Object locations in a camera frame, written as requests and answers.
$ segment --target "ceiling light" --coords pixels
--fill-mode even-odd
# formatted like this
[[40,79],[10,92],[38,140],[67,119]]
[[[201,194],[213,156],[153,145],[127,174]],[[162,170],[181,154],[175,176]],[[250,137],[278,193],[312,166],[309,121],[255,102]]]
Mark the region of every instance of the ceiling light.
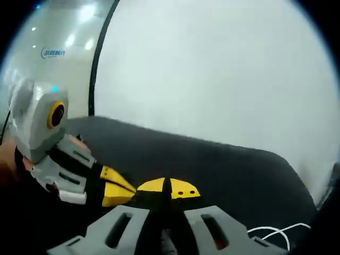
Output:
[[93,39],[90,39],[90,40],[86,43],[85,49],[86,49],[86,50],[90,50],[93,46],[94,46],[94,41],[93,41]]
[[95,14],[96,8],[94,5],[84,5],[80,10],[79,19],[81,22],[91,19]]
[[65,45],[66,45],[67,47],[69,47],[69,46],[73,45],[73,43],[74,43],[74,34],[71,34],[71,35],[68,37],[67,41],[65,42]]

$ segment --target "black camera lens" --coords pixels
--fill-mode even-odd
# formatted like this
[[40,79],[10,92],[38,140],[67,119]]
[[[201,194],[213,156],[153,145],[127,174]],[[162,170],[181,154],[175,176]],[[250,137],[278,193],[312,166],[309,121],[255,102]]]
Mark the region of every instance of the black camera lens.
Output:
[[53,112],[52,115],[52,126],[58,126],[60,124],[60,121],[62,121],[62,118],[64,116],[64,106],[59,105]]

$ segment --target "yellow plastic piece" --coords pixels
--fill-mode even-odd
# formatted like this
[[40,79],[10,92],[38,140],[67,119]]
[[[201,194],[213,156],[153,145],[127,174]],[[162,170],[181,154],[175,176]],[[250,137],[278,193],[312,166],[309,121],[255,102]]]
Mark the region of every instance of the yellow plastic piece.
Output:
[[54,114],[55,109],[56,109],[58,106],[60,106],[60,105],[64,106],[64,109],[65,109],[64,102],[59,101],[59,102],[56,102],[56,103],[52,106],[51,110],[49,111],[48,118],[47,118],[47,126],[48,126],[49,129],[55,128],[55,126],[53,126],[53,124],[52,124],[52,116],[53,116],[53,114]]
[[163,177],[149,182],[145,182],[142,185],[140,185],[137,190],[162,192],[164,180],[165,178]]
[[171,181],[171,198],[194,198],[200,197],[200,193],[198,192],[197,188],[190,184],[189,182],[183,182],[176,179],[170,179]]
[[105,193],[103,202],[101,205],[103,207],[112,207],[127,203],[131,200],[134,193],[130,192],[118,185],[107,182],[105,184]]
[[109,180],[115,183],[120,184],[121,186],[126,187],[127,189],[136,192],[135,187],[133,187],[129,182],[126,181],[126,179],[123,178],[122,175],[120,175],[115,169],[103,166],[101,173],[100,173],[100,178]]

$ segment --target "white backdrop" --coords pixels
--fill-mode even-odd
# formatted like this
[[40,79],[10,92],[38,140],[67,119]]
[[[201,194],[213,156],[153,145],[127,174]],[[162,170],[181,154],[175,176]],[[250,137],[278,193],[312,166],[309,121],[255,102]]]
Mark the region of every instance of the white backdrop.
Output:
[[318,201],[339,153],[337,86],[324,43],[290,1],[121,0],[95,114],[275,152]]

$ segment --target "black cable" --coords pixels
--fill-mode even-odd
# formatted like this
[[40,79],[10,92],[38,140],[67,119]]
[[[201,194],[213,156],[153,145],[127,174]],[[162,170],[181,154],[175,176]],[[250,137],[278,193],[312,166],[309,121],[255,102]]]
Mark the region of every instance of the black cable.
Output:
[[0,137],[0,145],[2,145],[2,141],[4,139],[4,134],[5,134],[7,122],[9,121],[9,118],[10,118],[10,114],[11,114],[11,111],[9,110],[8,114],[7,114],[7,118],[6,118],[5,123],[4,123],[4,127],[2,128],[2,133],[1,133],[1,137]]

